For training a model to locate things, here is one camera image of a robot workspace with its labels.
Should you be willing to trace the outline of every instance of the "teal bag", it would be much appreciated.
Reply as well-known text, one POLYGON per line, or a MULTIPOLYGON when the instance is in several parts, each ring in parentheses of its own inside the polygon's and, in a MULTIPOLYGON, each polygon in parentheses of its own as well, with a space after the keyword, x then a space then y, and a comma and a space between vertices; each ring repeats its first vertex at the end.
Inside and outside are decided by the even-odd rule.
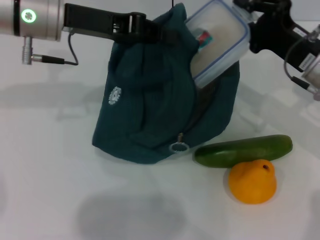
POLYGON ((177 4, 154 21, 177 30, 174 46, 114 44, 92 144, 120 159, 155 164, 174 152, 220 135, 230 122, 240 79, 239 63, 206 90, 196 88, 190 63, 199 42, 177 4), (180 136, 180 144, 175 144, 180 136))

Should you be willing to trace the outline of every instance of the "orange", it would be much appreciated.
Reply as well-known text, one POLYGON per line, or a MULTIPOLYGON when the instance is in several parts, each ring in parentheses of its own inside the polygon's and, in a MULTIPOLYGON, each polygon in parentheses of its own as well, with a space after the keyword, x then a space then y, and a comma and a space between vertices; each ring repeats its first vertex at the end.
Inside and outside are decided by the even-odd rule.
POLYGON ((275 167, 267 160, 242 162, 235 165, 228 179, 231 193, 245 204, 262 204, 277 190, 275 167))

